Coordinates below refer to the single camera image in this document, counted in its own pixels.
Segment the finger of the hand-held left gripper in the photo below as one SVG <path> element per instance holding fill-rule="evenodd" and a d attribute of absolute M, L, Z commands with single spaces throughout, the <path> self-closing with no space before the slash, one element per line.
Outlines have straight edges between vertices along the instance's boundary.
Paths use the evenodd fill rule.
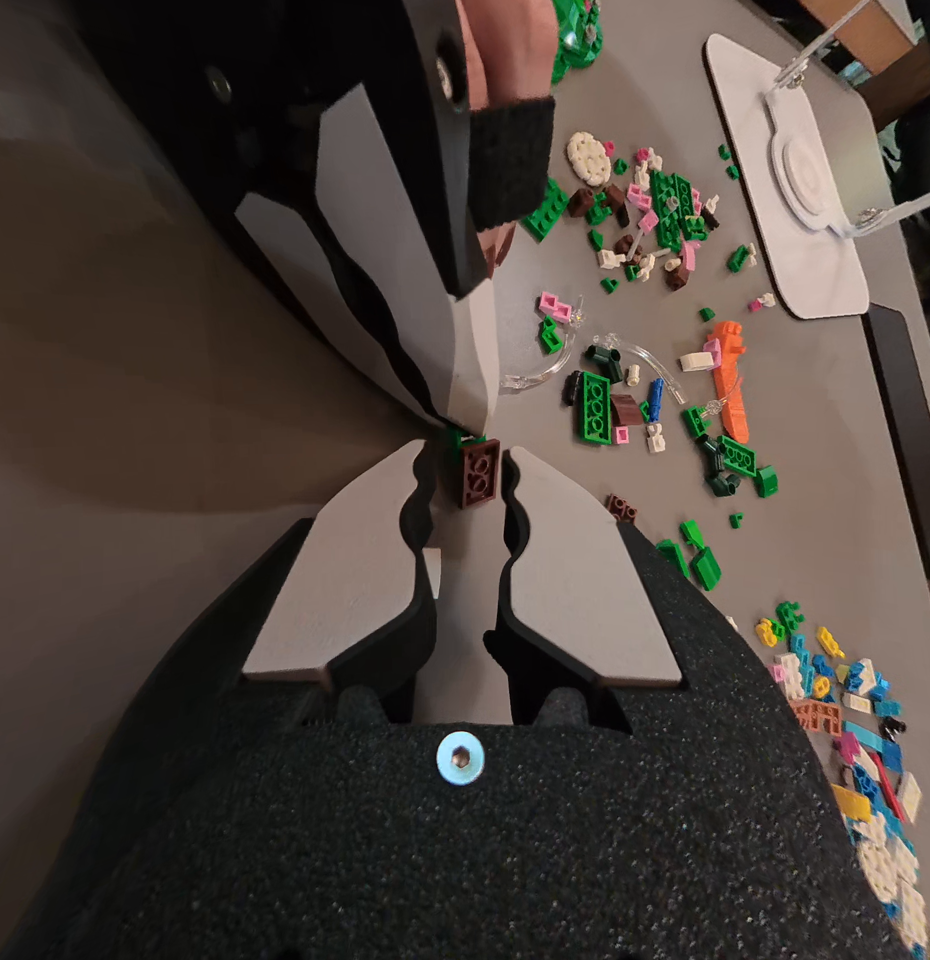
<path fill-rule="evenodd" d="M 493 282 L 461 299 L 447 293 L 362 84 L 321 118 L 317 205 L 383 294 L 436 411 L 486 433 L 499 390 Z"/>
<path fill-rule="evenodd" d="M 237 208 L 236 218 L 329 346 L 413 413 L 435 426 L 441 425 L 443 422 L 427 413 L 399 381 L 382 346 L 347 306 L 326 255 L 299 214 L 250 192 Z"/>

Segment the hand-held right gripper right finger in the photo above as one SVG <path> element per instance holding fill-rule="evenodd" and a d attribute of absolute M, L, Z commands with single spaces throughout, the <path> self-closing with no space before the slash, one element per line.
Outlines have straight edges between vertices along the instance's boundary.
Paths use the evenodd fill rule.
<path fill-rule="evenodd" d="M 529 450 L 503 455 L 509 556 L 487 651 L 508 681 L 512 722 L 577 691 L 587 722 L 625 726 L 617 695 L 679 690 L 683 673 L 622 535 L 583 487 Z"/>

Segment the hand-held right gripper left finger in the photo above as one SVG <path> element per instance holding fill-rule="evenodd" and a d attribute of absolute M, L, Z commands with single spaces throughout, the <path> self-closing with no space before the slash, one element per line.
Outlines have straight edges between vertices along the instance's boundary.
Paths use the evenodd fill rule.
<path fill-rule="evenodd" d="M 436 599 L 425 548 L 436 476 L 414 439 L 319 510 L 243 667 L 251 682 L 366 687 L 388 718 L 413 719 L 416 678 L 434 652 Z"/>

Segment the green lego build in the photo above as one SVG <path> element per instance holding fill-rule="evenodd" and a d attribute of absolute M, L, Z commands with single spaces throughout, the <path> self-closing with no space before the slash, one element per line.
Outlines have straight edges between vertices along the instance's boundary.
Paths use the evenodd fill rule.
<path fill-rule="evenodd" d="M 553 1 L 558 24 L 558 47 L 551 83 L 556 85 L 570 69 L 591 66 L 603 49 L 601 1 Z"/>

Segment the green two-by-four lego plate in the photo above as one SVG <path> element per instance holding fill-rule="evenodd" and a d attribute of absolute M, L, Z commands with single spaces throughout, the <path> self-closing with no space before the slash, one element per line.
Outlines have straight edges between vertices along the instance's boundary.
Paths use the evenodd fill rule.
<path fill-rule="evenodd" d="M 549 176 L 543 200 L 535 210 L 523 217 L 520 223 L 537 243 L 541 243 L 561 220 L 568 203 L 569 197 L 565 190 L 554 177 Z"/>

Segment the transparent curved lego tube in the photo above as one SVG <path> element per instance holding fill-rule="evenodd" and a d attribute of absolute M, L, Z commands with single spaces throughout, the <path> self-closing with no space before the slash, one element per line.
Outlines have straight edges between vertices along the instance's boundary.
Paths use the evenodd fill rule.
<path fill-rule="evenodd" d="M 594 335 L 591 342 L 593 345 L 601 347 L 608 352 L 618 352 L 619 354 L 629 354 L 638 357 L 641 362 L 645 363 L 646 366 L 649 366 L 651 370 L 655 372 L 658 378 L 663 379 L 666 389 L 670 391 L 674 401 L 679 406 L 684 407 L 687 405 L 687 398 L 678 381 L 669 370 L 665 368 L 663 363 L 643 346 L 621 341 L 615 334 L 611 333 L 603 337 Z"/>
<path fill-rule="evenodd" d="M 583 294 L 579 294 L 577 302 L 572 307 L 570 323 L 557 323 L 558 329 L 565 340 L 564 349 L 554 355 L 544 354 L 545 358 L 550 357 L 552 360 L 550 364 L 541 371 L 527 374 L 504 373 L 499 380 L 499 389 L 502 393 L 515 394 L 541 386 L 548 380 L 554 378 L 554 376 L 567 365 L 573 353 L 578 331 L 584 322 Z"/>

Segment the large green ringed lego plate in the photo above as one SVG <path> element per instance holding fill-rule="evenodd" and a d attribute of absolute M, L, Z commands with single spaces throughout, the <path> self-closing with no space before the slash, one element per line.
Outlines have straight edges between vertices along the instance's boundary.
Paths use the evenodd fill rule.
<path fill-rule="evenodd" d="M 579 378 L 579 439 L 597 446 L 610 446 L 612 440 L 612 402 L 610 380 L 600 374 L 582 371 Z"/>

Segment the scatter of small lego pieces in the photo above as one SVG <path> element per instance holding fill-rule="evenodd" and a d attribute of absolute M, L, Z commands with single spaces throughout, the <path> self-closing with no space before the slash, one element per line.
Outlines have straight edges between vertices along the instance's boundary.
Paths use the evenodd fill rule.
<path fill-rule="evenodd" d="M 663 157 L 651 147 L 637 150 L 635 161 L 630 164 L 624 157 L 614 154 L 612 142 L 602 143 L 612 159 L 611 178 L 603 187 L 594 189 L 579 180 L 581 186 L 568 195 L 565 211 L 568 217 L 584 220 L 589 226 L 588 239 L 596 263 L 606 273 L 600 282 L 601 287 L 611 293 L 620 279 L 648 282 L 654 271 L 661 269 L 669 291 L 683 290 L 697 269 L 699 249 L 720 226 L 716 216 L 719 195 L 703 198 L 688 178 L 665 172 Z M 650 196 L 653 170 L 678 174 L 698 191 L 710 229 L 707 241 L 686 241 L 678 253 L 659 246 L 656 232 L 659 218 Z"/>

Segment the cream round lego plate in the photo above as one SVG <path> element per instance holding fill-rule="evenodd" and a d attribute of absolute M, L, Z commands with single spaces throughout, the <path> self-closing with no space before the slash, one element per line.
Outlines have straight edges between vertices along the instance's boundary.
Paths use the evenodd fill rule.
<path fill-rule="evenodd" d="M 579 130 L 567 141 L 567 159 L 573 173 L 585 185 L 603 187 L 612 175 L 612 159 L 605 144 L 590 132 Z"/>

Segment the green lego plate assembly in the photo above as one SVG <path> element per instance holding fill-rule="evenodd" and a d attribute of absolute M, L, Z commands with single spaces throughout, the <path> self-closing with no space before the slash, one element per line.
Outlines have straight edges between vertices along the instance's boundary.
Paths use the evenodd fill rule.
<path fill-rule="evenodd" d="M 710 229 L 703 215 L 703 204 L 698 191 L 686 178 L 653 170 L 650 196 L 659 218 L 656 232 L 661 248 L 677 254 L 686 241 L 707 241 Z"/>

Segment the orange lego brick separator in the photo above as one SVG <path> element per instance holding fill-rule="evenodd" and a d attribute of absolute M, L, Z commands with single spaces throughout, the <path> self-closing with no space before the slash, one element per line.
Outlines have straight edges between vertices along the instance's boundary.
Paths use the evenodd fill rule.
<path fill-rule="evenodd" d="M 712 370 L 718 399 L 724 402 L 722 422 L 726 432 L 738 443 L 747 445 L 750 439 L 747 415 L 738 375 L 738 360 L 745 354 L 742 325 L 733 320 L 718 321 L 711 338 L 721 350 L 721 361 Z"/>

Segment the pile of colourful lego pieces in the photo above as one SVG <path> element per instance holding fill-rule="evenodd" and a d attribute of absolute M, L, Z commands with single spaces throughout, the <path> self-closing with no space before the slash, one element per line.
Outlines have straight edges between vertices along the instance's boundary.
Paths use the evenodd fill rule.
<path fill-rule="evenodd" d="M 907 725 L 891 683 L 868 657 L 851 661 L 824 626 L 809 643 L 796 602 L 756 622 L 759 642 L 775 652 L 768 671 L 808 735 L 830 738 L 831 790 L 858 865 L 913 958 L 930 958 L 930 922 L 922 872 L 908 835 L 923 791 L 907 770 Z"/>

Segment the person's left hand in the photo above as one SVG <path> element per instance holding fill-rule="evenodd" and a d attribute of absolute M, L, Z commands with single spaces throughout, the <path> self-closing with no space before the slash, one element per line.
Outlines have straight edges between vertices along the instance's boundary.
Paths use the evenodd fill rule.
<path fill-rule="evenodd" d="M 468 205 L 490 278 L 547 186 L 558 27 L 549 1 L 456 6 L 471 105 Z"/>

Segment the black desk mat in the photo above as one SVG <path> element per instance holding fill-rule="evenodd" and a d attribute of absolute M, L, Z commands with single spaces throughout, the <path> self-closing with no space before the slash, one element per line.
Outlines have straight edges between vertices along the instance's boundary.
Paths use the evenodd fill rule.
<path fill-rule="evenodd" d="M 930 410 L 903 314 L 871 303 L 862 323 L 926 577 L 930 580 Z"/>

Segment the white book stand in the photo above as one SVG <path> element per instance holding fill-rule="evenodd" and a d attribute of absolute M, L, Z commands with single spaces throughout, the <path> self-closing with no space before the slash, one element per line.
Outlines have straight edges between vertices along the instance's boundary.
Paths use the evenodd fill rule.
<path fill-rule="evenodd" d="M 863 315 L 870 294 L 855 241 L 930 210 L 930 191 L 850 217 L 804 90 L 815 55 L 861 14 L 842 11 L 779 66 L 715 32 L 704 61 L 779 299 L 799 320 Z"/>

